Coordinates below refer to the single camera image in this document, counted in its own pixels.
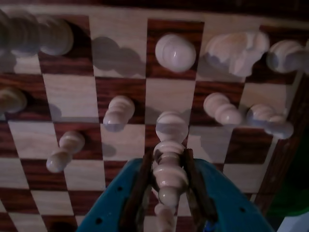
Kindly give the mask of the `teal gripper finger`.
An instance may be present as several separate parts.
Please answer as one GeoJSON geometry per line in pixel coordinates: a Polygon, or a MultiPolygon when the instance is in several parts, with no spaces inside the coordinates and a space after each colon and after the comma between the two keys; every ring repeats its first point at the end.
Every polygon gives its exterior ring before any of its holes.
{"type": "Polygon", "coordinates": [[[151,152],[128,161],[97,199],[78,232],[142,232],[152,192],[151,152]]]}
{"type": "Polygon", "coordinates": [[[183,153],[188,175],[186,190],[195,232],[271,232],[260,210],[217,168],[193,157],[192,149],[183,153]]]}

